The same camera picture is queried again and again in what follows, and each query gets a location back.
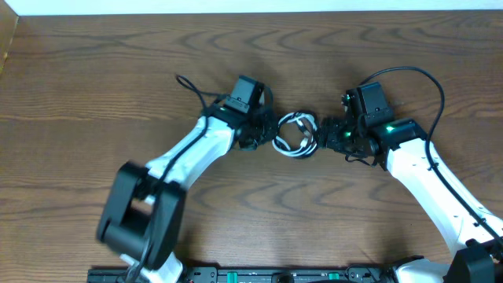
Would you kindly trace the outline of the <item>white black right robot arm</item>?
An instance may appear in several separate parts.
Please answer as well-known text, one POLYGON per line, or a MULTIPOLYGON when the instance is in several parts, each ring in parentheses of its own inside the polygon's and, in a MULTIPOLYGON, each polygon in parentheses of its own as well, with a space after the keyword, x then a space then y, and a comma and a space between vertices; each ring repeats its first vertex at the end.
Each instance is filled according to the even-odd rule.
POLYGON ((413 119, 384 122, 358 134, 355 119, 326 118, 319 141, 347 161, 373 157, 414 196, 441 233, 449 264, 410 257, 391 267, 395 282, 500 282, 502 220, 486 209, 442 161, 413 119))

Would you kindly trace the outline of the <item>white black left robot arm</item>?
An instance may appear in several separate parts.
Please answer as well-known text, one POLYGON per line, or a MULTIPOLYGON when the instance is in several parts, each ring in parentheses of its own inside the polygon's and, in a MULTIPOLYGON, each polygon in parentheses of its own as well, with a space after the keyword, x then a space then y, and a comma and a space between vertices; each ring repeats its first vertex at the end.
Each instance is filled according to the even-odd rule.
POLYGON ((145 166, 117 172, 96 238, 127 260, 118 282, 176 282, 183 265, 174 255, 188 189, 234 145, 247 150, 270 141, 277 117, 269 106, 240 112, 212 105, 170 151, 145 166))

